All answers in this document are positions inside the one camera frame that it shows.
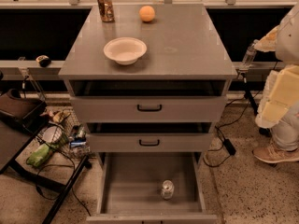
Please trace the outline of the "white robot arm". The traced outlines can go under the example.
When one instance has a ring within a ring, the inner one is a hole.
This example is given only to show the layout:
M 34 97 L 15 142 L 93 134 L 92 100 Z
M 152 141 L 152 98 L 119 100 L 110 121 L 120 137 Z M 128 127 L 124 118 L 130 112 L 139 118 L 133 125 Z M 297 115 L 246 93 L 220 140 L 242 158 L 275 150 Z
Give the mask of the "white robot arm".
M 272 128 L 299 101 L 299 3 L 254 46 L 262 52 L 274 51 L 285 67 L 271 71 L 258 107 L 256 124 Z

